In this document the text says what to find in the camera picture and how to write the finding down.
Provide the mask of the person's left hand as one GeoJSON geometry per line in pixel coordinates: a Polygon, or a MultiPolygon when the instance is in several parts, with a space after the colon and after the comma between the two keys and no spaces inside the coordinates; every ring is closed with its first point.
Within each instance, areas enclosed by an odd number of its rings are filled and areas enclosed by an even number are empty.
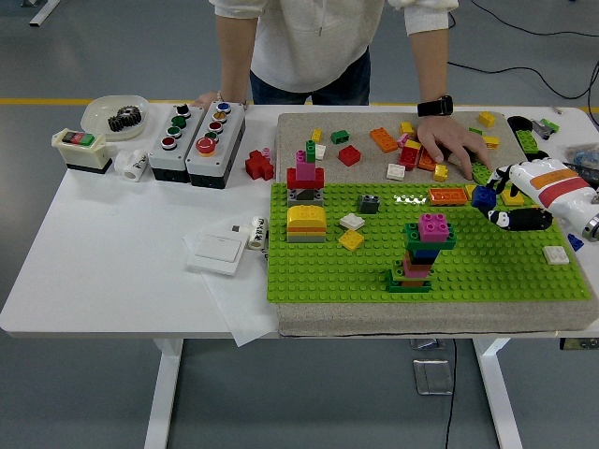
{"type": "Polygon", "coordinates": [[[453,159],[459,163],[465,179],[470,180],[473,177],[470,152],[487,169],[493,169],[484,139],[457,123],[451,116],[421,118],[416,132],[420,143],[435,162],[444,162],[442,148],[449,151],[453,159]]]}

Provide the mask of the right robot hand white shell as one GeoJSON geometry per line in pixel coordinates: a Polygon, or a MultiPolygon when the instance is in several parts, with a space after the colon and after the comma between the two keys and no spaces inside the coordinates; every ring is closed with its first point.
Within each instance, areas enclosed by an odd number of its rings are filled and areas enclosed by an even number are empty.
{"type": "Polygon", "coordinates": [[[574,170],[554,158],[536,159],[495,169],[486,186],[498,195],[511,182],[553,216],[567,220],[578,234],[598,240],[598,192],[574,170]]]}

